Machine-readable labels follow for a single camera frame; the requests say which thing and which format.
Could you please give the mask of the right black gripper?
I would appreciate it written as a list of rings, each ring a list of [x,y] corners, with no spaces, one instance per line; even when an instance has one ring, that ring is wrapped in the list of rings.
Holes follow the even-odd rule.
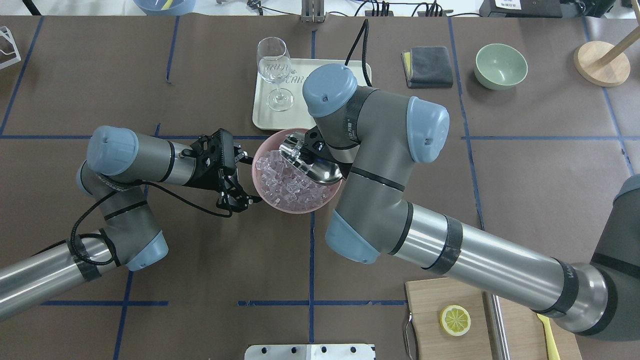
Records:
[[[302,146],[302,160],[309,165],[318,164],[318,162],[322,160],[327,163],[336,164],[341,173],[346,172],[345,162],[338,161],[331,154],[329,145],[317,127],[313,127],[305,132],[304,146]]]

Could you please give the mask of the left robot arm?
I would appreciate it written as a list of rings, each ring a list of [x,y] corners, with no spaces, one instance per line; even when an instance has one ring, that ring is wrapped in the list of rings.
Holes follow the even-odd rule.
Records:
[[[240,185],[238,163],[251,165],[253,158],[224,129],[184,145],[126,128],[98,127],[76,175],[77,186],[94,204],[66,239],[1,270],[1,319],[119,266],[134,272],[162,260],[169,247],[143,186],[165,194],[170,194],[166,183],[218,193],[218,212],[203,212],[221,218],[260,202]]]

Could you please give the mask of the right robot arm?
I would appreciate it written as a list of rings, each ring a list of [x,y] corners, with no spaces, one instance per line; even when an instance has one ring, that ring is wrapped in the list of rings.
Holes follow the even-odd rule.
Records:
[[[302,96],[330,155],[350,164],[325,235],[339,255],[403,259],[603,341],[639,339],[639,175],[622,184],[588,263],[569,264],[403,198],[417,163],[435,161],[450,114],[416,96],[359,86],[344,64],[313,70]]]

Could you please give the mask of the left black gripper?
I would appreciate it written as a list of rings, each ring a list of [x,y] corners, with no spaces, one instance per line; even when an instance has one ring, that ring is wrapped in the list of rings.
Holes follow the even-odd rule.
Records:
[[[258,195],[248,194],[239,182],[236,164],[251,166],[254,158],[241,145],[234,145],[233,135],[228,130],[218,129],[210,136],[199,136],[190,144],[189,156],[195,159],[189,186],[218,191],[215,207],[238,214],[263,201]]]

